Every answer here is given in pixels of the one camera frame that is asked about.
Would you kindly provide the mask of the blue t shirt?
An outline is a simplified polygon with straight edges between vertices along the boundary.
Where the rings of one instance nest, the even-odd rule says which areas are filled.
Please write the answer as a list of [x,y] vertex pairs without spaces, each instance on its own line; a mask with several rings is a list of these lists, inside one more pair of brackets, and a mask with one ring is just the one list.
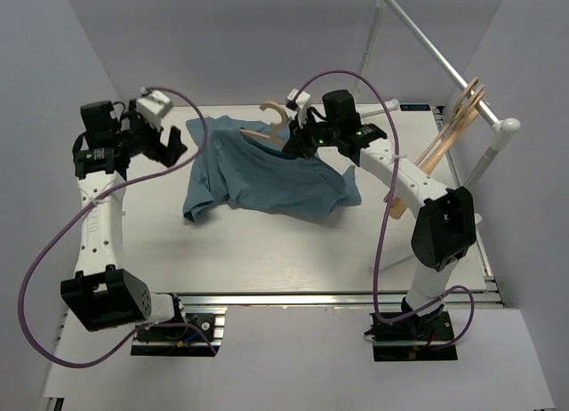
[[222,204],[316,220],[337,207],[362,203],[354,166],[339,173],[319,157],[289,157],[241,134],[243,129],[268,132],[269,125],[261,121],[229,116],[205,121],[208,134],[198,118],[186,122],[196,145],[207,141],[190,171],[182,206],[188,221],[203,222]]

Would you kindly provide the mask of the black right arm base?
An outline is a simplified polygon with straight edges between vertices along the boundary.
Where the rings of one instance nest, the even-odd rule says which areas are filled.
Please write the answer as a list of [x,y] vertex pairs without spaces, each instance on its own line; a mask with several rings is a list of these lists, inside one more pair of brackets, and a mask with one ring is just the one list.
[[370,318],[371,325],[364,336],[372,344],[374,362],[458,360],[453,324],[447,311],[419,323],[417,317],[393,325],[380,322],[374,313]]

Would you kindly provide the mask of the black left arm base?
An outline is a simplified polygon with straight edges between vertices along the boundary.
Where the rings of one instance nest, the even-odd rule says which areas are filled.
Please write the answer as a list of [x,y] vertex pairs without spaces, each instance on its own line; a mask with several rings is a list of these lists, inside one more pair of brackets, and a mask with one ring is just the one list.
[[140,330],[132,340],[134,357],[194,358],[213,357],[219,350],[224,335],[226,308],[190,306],[186,320],[196,329],[185,326],[148,327]]

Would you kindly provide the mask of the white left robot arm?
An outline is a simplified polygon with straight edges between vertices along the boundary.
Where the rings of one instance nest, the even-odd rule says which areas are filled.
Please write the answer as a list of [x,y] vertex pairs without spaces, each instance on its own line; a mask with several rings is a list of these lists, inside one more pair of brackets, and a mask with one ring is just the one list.
[[92,210],[82,221],[75,275],[61,282],[60,296],[90,332],[131,323],[156,324],[170,339],[187,331],[177,295],[151,293],[124,267],[123,185],[132,158],[172,167],[187,150],[176,127],[161,142],[162,120],[171,109],[167,96],[151,91],[130,101],[123,128],[111,101],[80,108],[85,131],[72,153],[82,205]]

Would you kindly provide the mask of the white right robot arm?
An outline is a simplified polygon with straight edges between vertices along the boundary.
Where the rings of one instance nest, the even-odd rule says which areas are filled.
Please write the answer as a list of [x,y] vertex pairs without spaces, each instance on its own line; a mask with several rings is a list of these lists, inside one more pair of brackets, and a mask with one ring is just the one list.
[[467,189],[450,189],[410,162],[395,134],[363,123],[348,91],[325,94],[323,104],[325,119],[316,121],[307,93],[292,90],[287,95],[285,106],[295,118],[283,151],[310,158],[320,148],[335,148],[386,185],[389,197],[406,203],[415,219],[411,246],[417,266],[401,314],[378,320],[389,325],[401,321],[408,336],[420,339],[432,330],[431,314],[441,310],[452,291],[447,283],[453,269],[476,241],[473,198]]

